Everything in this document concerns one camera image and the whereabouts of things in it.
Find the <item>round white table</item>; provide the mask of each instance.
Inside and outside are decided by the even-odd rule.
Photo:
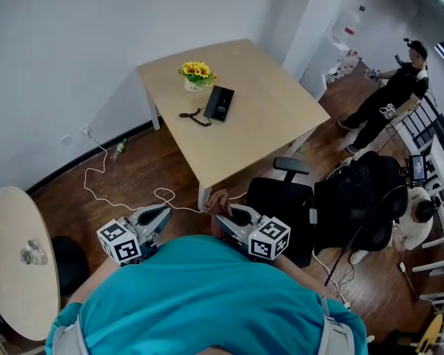
[[[20,251],[35,240],[47,264],[26,265]],[[59,313],[58,272],[53,247],[38,207],[22,190],[0,189],[0,315],[31,340],[46,339]]]

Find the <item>wooden table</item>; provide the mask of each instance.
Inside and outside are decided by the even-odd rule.
[[[177,70],[204,61],[218,75],[217,85],[235,91],[224,123],[203,127],[180,113],[204,108],[212,88],[187,92]],[[250,40],[213,44],[137,67],[159,129],[158,111],[196,178],[202,209],[212,186],[294,141],[292,156],[314,129],[329,119],[326,111],[287,71]],[[198,116],[205,121],[203,112]]]
[[[46,265],[21,261],[20,251],[28,240],[44,250]],[[0,315],[23,337],[43,340],[59,305],[58,272],[43,217],[25,192],[4,187],[0,189]]]

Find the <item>white shirt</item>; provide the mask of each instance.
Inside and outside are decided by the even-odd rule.
[[[426,223],[418,223],[414,222],[411,217],[411,208],[421,200],[431,200],[424,188],[408,190],[408,208],[406,208],[405,215],[400,218],[400,227],[397,229],[408,250],[412,250],[423,243],[432,228],[432,218]]]

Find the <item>cap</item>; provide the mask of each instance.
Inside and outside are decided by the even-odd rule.
[[[411,41],[411,43],[408,44],[408,47],[416,50],[419,55],[421,55],[424,59],[427,59],[428,49],[426,49],[426,46],[424,46],[421,41]]]

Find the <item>flower pot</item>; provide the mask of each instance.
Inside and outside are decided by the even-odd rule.
[[[194,83],[191,83],[189,80],[184,79],[184,88],[186,91],[190,92],[202,92],[206,89],[206,86],[200,86]]]

